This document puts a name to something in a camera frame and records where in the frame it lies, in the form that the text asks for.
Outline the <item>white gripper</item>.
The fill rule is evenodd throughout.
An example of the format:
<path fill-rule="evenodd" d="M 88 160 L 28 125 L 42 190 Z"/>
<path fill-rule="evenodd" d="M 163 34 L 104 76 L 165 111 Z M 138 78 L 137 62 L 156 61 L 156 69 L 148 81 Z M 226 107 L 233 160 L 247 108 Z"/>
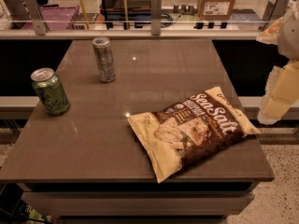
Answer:
<path fill-rule="evenodd" d="M 272 125 L 288 112 L 299 99 L 299 1 L 292 2 L 283 18 L 274 21 L 256 37 L 258 42 L 278 45 L 278 52 L 289 61 L 270 72 L 257 120 Z"/>

